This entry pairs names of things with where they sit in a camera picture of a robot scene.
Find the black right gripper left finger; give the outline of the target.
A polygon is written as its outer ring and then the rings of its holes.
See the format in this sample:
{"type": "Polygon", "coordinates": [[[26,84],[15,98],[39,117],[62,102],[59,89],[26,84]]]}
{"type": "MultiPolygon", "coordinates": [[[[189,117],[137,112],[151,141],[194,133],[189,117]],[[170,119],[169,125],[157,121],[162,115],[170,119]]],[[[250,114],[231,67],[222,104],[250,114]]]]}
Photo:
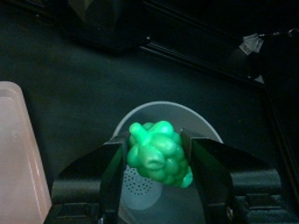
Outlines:
{"type": "Polygon", "coordinates": [[[118,224],[127,151],[126,132],[62,171],[51,190],[51,224],[118,224]]]}

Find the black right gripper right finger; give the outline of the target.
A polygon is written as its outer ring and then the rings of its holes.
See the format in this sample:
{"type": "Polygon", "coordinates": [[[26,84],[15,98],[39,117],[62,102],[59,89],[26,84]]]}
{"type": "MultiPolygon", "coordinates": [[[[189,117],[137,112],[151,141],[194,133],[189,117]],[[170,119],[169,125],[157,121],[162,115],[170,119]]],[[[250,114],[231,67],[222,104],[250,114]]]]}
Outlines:
{"type": "Polygon", "coordinates": [[[282,209],[277,168],[243,150],[183,129],[182,142],[207,224],[271,224],[282,209]]]}

